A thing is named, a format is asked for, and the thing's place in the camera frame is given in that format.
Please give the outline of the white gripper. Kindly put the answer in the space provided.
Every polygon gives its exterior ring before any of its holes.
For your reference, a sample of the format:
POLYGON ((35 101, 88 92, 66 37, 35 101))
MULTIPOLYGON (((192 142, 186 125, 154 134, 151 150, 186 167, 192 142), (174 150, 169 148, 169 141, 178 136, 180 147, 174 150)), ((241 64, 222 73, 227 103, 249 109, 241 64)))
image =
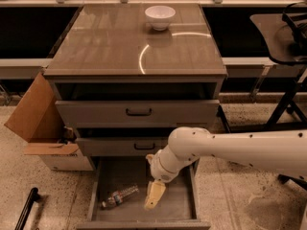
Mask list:
POLYGON ((160 149, 156 154, 147 154, 150 171, 155 181, 150 181, 147 188, 144 208, 152 210, 165 193, 164 183, 175 179, 184 167, 184 161, 169 149, 160 149))

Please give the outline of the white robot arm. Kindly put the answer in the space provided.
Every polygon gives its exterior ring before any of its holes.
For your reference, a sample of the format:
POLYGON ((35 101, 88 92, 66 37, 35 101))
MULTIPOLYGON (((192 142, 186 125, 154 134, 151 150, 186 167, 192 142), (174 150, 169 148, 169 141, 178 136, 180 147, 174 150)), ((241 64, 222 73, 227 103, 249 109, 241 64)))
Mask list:
POLYGON ((169 135, 164 149, 146 156, 153 181, 149 183, 144 208, 152 210, 162 198, 166 184, 202 156, 215 156, 306 180, 307 132, 286 130, 213 134, 200 127, 176 128, 169 135))

